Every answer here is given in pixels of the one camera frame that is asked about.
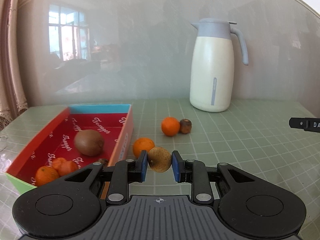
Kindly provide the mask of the tangerine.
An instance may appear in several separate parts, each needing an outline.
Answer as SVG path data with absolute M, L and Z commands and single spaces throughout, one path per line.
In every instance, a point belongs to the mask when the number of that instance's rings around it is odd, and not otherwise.
M 180 122 L 173 117 L 166 117 L 161 122 L 161 130 L 168 137 L 175 136 L 180 131 Z
M 42 186 L 44 184 L 47 184 L 49 182 L 52 182 L 59 178 L 59 174 L 57 170 L 55 170 L 52 167 L 48 166 L 42 166 L 40 167 L 35 174 L 35 185 L 36 186 Z
M 153 142 L 153 140 L 146 137 L 142 137 L 137 139 L 133 143 L 132 152 L 136 158 L 139 158 L 143 150 L 146 150 L 147 152 L 149 152 L 149 150 L 151 150 L 154 147 L 155 147 L 155 143 Z

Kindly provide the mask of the brown kiwi fruit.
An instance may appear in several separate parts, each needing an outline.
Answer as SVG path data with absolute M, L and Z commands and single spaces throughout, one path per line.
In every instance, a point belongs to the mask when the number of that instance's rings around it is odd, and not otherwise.
M 103 152 L 103 136 L 95 130 L 86 129 L 76 134 L 74 138 L 75 148 L 83 155 L 93 157 Z

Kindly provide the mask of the tan longan fruit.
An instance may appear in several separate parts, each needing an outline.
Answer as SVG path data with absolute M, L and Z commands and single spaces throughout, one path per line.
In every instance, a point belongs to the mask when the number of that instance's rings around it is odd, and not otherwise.
M 154 147 L 148 152 L 148 163 L 153 171 L 163 173 L 171 166 L 171 153 L 163 147 Z

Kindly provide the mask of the small orange carrot piece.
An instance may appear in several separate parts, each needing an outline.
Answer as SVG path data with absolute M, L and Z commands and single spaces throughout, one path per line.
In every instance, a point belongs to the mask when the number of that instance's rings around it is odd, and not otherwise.
M 52 168 L 54 168 L 55 170 L 59 170 L 59 168 L 61 167 L 61 165 L 66 162 L 67 160 L 65 158 L 56 158 L 52 161 Z

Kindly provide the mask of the dark water chestnut front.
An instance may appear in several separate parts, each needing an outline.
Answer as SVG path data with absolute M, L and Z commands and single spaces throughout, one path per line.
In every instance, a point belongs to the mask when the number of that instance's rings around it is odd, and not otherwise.
M 98 160 L 99 163 L 101 163 L 103 165 L 103 167 L 107 167 L 108 166 L 108 160 L 105 158 L 100 158 Z

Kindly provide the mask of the colourful cardboard box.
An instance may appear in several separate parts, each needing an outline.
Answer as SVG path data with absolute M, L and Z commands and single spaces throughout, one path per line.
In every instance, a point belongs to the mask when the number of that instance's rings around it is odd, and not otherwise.
M 105 141 L 103 152 L 96 157 L 85 156 L 74 146 L 76 134 L 87 129 L 98 131 Z M 27 143 L 8 167 L 6 175 L 23 194 L 36 187 L 36 171 L 41 166 L 51 166 L 56 158 L 72 160 L 78 168 L 101 158 L 113 166 L 127 158 L 132 132 L 130 104 L 68 106 Z

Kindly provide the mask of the small brown chestnut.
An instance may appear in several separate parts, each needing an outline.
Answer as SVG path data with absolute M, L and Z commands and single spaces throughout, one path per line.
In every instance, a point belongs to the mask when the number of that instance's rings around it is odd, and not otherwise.
M 180 120 L 180 133 L 189 134 L 192 129 L 192 122 L 189 119 Z

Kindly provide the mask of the white thermos jug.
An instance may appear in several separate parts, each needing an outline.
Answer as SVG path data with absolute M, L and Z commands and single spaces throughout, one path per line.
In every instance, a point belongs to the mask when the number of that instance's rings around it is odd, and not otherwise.
M 242 62 L 248 51 L 236 22 L 203 18 L 191 25 L 197 29 L 190 78 L 190 103 L 206 112 L 223 112 L 231 103 L 234 82 L 234 50 L 231 35 L 237 36 Z

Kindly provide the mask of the beige lace curtain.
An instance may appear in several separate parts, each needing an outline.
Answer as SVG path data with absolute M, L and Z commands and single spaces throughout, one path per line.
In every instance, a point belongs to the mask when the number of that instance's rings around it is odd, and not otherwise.
M 28 109 L 17 55 L 19 0 L 1 0 L 1 129 Z

